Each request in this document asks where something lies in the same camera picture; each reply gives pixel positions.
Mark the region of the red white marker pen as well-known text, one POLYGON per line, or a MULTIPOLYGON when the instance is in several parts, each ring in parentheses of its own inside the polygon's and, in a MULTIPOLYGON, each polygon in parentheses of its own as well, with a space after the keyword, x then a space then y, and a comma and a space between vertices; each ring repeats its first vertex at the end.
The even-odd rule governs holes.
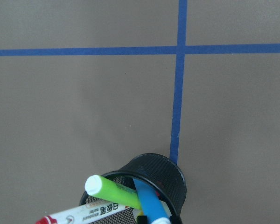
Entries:
POLYGON ((90 224, 129 208, 129 206, 105 200, 95 201, 44 216, 36 221, 36 224, 90 224))

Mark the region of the green highlighter pen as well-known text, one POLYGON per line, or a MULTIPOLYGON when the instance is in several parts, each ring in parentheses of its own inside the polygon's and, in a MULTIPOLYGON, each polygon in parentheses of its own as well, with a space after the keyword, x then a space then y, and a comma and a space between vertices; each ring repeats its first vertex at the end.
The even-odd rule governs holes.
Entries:
POLYGON ((89 196, 141 210, 136 190, 100 175, 88 177, 84 189, 89 196))

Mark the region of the black mesh pen holder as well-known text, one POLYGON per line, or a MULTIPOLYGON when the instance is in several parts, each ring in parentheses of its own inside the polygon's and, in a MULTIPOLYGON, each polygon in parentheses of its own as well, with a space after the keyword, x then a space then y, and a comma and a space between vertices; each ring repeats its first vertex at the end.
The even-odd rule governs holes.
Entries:
MULTIPOLYGON (((166 156, 154 153, 141 154, 133 158, 119 170, 103 174, 103 177, 136 189, 134 180, 139 180, 155 190, 166 215, 169 224, 182 224, 180 213, 184 204, 187 187, 184 175, 179 167, 166 156)), ((86 191, 82 194, 79 205, 88 205, 101 201, 101 199, 89 196, 86 191)), ((91 224, 152 224, 145 212, 126 208, 91 224)))

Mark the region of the blue highlighter pen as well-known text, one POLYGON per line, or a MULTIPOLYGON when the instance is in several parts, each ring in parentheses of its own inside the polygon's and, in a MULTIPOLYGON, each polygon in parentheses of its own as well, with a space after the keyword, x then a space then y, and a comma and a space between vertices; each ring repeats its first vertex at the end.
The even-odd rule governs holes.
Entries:
POLYGON ((167 204, 161 201, 156 191, 147 183, 133 179, 144 216, 148 224, 170 224, 171 212, 167 204))

